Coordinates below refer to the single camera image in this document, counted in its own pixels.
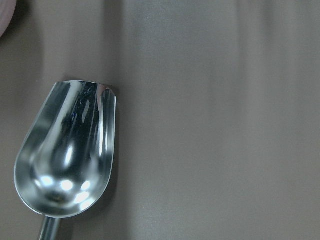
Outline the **stainless steel scoop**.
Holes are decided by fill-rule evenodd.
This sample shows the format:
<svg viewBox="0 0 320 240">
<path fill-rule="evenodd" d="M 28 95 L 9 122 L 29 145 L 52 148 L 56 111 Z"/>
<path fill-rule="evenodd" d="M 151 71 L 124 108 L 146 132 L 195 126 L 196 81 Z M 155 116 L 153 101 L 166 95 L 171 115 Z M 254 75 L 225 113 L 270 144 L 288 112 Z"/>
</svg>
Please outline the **stainless steel scoop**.
<svg viewBox="0 0 320 240">
<path fill-rule="evenodd" d="M 57 82 L 28 131 L 14 166 L 22 202 L 43 215 L 41 240 L 54 240 L 62 219 L 91 208 L 109 184 L 117 98 L 110 87 Z"/>
</svg>

